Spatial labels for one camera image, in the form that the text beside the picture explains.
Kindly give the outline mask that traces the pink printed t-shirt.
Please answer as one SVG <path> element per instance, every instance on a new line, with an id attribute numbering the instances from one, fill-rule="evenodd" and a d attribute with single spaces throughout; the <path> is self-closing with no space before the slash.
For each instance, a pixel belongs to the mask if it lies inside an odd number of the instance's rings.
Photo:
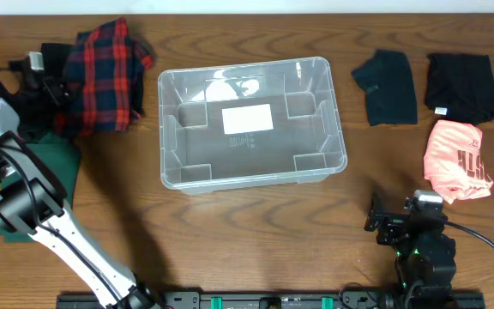
<path id="1" fill-rule="evenodd" d="M 493 180 L 481 158 L 482 140 L 482 131 L 472 124 L 439 120 L 433 126 L 424 155 L 424 177 L 445 202 L 491 194 Z"/>

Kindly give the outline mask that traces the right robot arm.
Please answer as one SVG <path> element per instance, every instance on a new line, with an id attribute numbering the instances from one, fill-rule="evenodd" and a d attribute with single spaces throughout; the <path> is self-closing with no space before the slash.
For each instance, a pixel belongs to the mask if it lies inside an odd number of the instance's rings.
<path id="1" fill-rule="evenodd" d="M 396 252 L 395 268 L 403 288 L 415 299 L 452 296 L 456 243 L 443 233 L 447 216 L 443 198 L 417 190 L 405 200 L 405 214 L 385 209 L 374 194 L 364 230 L 377 232 L 377 243 Z"/>

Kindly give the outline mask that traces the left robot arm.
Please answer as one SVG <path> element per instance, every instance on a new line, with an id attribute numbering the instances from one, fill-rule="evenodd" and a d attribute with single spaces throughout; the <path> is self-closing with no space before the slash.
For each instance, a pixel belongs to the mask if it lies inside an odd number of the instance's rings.
<path id="1" fill-rule="evenodd" d="M 102 307 L 158 307 L 135 274 L 112 260 L 76 219 L 60 181 L 18 137 L 19 116 L 1 87 L 0 227 L 25 234 L 59 256 Z"/>

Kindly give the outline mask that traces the red plaid flannel shirt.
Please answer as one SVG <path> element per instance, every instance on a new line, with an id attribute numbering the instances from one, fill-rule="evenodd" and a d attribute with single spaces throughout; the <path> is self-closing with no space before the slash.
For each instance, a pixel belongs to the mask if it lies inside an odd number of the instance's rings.
<path id="1" fill-rule="evenodd" d="M 126 131 L 143 114 L 143 77 L 153 65 L 124 18 L 78 33 L 63 69 L 75 98 L 55 117 L 56 133 L 74 138 Z"/>

